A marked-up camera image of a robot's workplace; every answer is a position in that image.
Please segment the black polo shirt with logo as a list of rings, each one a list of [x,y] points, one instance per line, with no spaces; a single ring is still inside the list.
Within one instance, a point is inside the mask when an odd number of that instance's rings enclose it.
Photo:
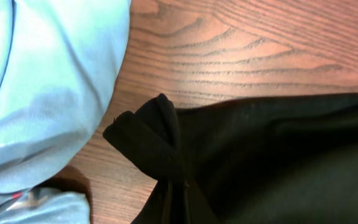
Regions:
[[[103,136],[157,181],[136,223],[358,223],[358,93],[159,95]]]

